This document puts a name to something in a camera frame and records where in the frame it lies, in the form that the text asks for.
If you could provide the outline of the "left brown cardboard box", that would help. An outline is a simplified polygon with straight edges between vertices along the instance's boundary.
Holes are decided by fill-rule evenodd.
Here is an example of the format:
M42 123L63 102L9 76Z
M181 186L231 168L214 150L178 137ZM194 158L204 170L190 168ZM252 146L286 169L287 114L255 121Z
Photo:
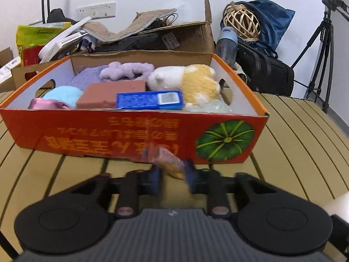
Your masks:
M12 77L11 68L8 65L13 61L12 50L8 47L0 52L1 62L1 92L9 92L15 90L15 83Z

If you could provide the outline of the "purple knitted cloth pouch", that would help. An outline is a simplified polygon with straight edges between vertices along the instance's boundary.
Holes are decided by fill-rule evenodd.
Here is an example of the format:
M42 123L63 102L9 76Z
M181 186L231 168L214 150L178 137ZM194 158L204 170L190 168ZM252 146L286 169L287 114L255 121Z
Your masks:
M84 91L93 83L103 82L103 80L100 78L100 74L101 71L107 67L107 65L87 67L74 76L73 79L67 83L67 86L72 86Z

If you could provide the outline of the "blue tissue pack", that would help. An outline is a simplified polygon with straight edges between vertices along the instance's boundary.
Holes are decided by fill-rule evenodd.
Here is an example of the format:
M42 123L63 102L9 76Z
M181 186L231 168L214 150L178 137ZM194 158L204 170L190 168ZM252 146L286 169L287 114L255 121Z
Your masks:
M181 91L119 93L115 104L119 110L182 110L183 107Z

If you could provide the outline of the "white printed paper sheet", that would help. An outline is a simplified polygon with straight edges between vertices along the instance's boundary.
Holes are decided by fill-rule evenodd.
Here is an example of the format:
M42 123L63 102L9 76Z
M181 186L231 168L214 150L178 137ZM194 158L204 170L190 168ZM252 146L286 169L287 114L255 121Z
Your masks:
M17 56L16 58L12 59L9 61L7 64L5 64L3 67L0 69L0 81L1 83L4 83L7 81L9 78L12 77L12 72L11 70L21 64L21 58L20 56Z

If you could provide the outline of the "white flat carton box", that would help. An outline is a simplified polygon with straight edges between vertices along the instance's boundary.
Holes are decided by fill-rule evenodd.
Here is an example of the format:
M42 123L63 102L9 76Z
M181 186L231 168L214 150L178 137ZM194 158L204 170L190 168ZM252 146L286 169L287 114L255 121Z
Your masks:
M43 60L43 63L47 63L50 62L54 59L54 57L56 55L58 55L59 53L61 53L64 49L69 48L69 46L74 46L77 42L81 41L85 36L87 36L88 33L85 31L80 31L77 32L77 35L73 36L71 35L70 37L73 38L72 41L63 41L62 43L59 43L57 45L54 46L53 51L51 52L51 54L48 56L47 59Z

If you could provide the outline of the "lilac fluffy headband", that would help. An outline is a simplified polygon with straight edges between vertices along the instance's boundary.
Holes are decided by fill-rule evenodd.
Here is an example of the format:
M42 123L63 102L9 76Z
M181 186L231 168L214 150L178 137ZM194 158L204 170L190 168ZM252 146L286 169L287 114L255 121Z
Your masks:
M146 81L154 71L154 65L150 63L120 63L111 62L99 75L103 81Z

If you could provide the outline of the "red orange cardboard tray box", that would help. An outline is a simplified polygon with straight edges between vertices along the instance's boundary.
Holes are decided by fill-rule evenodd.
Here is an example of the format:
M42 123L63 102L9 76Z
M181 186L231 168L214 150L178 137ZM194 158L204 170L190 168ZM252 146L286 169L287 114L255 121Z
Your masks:
M232 114L117 109L30 109L48 81L68 84L87 67L113 61L159 66L206 64L233 92ZM269 113L250 88L212 53L145 51L75 54L65 57L19 87L1 103L1 117L22 148L74 156L101 156L145 162L160 145L195 163L242 163L250 155Z

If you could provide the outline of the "white and yellow plush cat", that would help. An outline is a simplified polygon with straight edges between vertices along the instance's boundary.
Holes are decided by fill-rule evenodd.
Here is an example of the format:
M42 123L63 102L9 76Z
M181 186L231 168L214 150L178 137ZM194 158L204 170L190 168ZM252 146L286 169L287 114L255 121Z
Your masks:
M215 70L205 64L163 66L149 75L147 85L152 91L181 91L185 105L202 107L219 98L215 76Z

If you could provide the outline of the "black suitcase bag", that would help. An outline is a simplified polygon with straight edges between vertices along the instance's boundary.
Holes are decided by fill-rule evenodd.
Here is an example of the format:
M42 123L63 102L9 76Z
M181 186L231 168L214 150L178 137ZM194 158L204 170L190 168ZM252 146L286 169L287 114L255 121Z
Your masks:
M247 84L252 91L291 96L295 74L287 64L244 43L238 44L235 60L247 75Z

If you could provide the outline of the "light blue plush toy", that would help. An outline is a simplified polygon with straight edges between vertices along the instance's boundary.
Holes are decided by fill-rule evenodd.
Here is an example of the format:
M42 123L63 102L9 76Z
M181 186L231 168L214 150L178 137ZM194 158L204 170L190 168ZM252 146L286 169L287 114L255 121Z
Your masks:
M61 101L72 108L76 108L78 99L82 96L83 91L74 86L60 86L46 93L43 99L53 99Z

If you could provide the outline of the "blue cap water bottle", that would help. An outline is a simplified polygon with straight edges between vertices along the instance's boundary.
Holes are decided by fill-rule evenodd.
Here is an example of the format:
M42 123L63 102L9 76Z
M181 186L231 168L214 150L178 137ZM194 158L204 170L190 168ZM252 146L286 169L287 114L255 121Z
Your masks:
M238 51L238 36L232 27L224 27L218 37L215 54L233 67Z

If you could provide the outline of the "yellow green snack bag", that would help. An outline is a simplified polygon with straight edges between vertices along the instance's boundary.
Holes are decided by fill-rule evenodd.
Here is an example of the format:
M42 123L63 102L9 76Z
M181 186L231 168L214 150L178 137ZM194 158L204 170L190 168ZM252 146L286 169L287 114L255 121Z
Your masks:
M15 37L21 66L39 64L40 50L71 25L71 22L54 22L39 26L18 26Z

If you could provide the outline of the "beige fuzzy mat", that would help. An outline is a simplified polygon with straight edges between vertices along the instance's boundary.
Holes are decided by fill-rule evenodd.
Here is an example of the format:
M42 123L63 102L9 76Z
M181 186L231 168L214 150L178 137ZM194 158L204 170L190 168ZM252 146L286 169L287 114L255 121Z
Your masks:
M153 22L155 22L155 20L167 17L176 11L177 9L171 8L142 12L126 29L119 31L118 33L109 31L106 26L100 22L90 21L83 26L83 29L101 42L112 43L138 34L148 28Z

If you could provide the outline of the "small brown cardboard box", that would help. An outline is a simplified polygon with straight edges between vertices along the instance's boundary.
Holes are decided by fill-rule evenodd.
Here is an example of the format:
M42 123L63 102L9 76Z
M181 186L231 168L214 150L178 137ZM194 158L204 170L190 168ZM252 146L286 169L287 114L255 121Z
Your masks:
M14 80L15 87L18 89L24 83L32 79L34 76L55 64L56 61L42 63L42 64L34 64L30 66L17 66L11 70L12 78Z

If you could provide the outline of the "pink satin scrunchie cloth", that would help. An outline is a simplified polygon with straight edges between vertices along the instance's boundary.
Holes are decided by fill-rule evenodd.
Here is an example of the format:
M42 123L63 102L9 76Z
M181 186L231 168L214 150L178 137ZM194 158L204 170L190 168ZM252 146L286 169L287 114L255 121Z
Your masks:
M31 100L28 109L47 110L47 109L72 109L70 105L65 102L55 99L34 98Z

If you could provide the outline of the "large brown cardboard box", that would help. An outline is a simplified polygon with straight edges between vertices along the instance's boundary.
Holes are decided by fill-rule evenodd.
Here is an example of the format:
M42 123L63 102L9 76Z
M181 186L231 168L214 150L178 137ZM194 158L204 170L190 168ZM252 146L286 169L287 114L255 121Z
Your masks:
M215 42L212 34L210 1L205 0L205 20L165 26L139 33L157 33L168 50L213 53Z

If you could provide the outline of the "white wall socket strip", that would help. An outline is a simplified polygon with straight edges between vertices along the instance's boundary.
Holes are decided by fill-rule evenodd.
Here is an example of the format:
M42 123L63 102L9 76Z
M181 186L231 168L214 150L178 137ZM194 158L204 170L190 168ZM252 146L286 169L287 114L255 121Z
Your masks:
M105 2L97 5L89 5L76 9L76 17L82 20L86 17L91 19L114 18L116 16L116 2Z

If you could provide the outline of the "clear plastic bag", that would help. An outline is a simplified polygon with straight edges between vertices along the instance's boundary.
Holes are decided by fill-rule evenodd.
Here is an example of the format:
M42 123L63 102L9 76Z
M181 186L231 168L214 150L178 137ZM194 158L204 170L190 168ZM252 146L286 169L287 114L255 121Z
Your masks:
M222 100L214 99L210 103L200 105L193 105L187 103L183 109L188 112L197 112L197 113L212 113L212 114L232 114L233 110Z

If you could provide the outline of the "pink brick sponge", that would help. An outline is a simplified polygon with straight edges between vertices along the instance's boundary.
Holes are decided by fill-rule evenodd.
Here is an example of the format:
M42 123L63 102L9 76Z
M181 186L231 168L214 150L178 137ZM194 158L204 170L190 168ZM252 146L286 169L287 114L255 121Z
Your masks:
M90 84L77 100L78 109L114 109L119 93L145 92L145 81L116 81Z

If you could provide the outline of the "woven rattan ball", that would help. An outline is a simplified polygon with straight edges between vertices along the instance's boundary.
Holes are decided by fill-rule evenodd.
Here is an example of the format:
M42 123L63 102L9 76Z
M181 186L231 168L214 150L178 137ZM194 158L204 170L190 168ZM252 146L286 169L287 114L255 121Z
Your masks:
M261 27L255 13L242 3L228 3L223 10L222 22L225 27L232 27L244 41L258 41Z

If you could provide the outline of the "small snack packet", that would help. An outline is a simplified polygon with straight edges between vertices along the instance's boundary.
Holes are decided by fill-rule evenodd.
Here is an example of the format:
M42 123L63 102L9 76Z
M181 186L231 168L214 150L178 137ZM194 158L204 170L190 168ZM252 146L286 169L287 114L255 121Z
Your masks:
M159 145L149 145L142 152L142 159L162 168L169 176L180 180L185 179L184 162Z

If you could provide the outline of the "dark blue cloth bag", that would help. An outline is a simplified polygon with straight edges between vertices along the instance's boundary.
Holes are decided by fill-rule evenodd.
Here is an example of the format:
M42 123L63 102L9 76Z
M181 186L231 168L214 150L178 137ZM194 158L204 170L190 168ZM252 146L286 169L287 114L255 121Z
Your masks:
M286 30L290 26L295 15L295 11L285 9L284 7L270 0L254 0L250 2L239 1L234 3L242 3L249 10L255 13L261 27L261 33L258 41L244 41L243 39L239 38L239 36L238 40L261 53L278 58L276 49ZM225 27L223 25L222 18L220 27Z

